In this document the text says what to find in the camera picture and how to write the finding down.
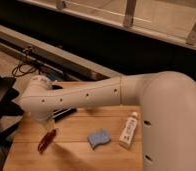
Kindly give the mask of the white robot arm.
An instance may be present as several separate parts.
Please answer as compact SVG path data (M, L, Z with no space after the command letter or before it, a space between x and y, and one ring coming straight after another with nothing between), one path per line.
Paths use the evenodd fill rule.
M179 72L120 76L54 90L34 76L20 106L38 122L56 109L139 105L144 171L196 171L196 82Z

